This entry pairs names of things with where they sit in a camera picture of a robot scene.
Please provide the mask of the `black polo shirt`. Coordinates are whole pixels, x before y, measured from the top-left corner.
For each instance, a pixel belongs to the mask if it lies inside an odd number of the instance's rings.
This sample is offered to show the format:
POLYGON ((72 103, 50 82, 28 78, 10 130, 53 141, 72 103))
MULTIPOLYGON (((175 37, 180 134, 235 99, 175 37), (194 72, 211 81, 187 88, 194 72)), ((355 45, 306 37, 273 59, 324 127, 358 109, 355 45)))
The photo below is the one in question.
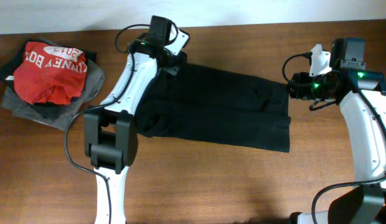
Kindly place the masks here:
POLYGON ((194 64, 162 70, 136 110, 138 133, 290 151, 286 86, 194 64))

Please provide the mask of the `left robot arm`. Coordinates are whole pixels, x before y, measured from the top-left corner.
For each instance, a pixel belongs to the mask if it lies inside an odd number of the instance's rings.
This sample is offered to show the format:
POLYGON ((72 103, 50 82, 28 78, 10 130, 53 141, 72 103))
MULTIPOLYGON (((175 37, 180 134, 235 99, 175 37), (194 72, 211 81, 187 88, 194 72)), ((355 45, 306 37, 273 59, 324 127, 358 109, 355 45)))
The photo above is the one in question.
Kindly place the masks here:
POLYGON ((190 37, 165 17, 126 49, 125 68, 110 94, 83 115, 85 154, 97 184, 95 223, 126 223, 125 184, 138 150, 135 113, 148 86, 164 68, 174 70, 190 37))

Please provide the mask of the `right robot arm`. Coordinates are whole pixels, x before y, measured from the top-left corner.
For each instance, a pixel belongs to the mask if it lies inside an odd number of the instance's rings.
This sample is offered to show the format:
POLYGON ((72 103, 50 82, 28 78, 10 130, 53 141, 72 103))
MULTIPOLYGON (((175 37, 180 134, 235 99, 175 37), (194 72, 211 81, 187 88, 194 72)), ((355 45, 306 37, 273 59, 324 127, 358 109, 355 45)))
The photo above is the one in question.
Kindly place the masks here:
POLYGON ((354 161, 354 181, 323 188, 291 223, 386 223, 386 79, 366 69, 364 53, 363 39, 336 39, 330 51, 317 44, 301 54, 309 71, 287 80, 290 97, 312 101, 311 111, 339 106, 354 161))

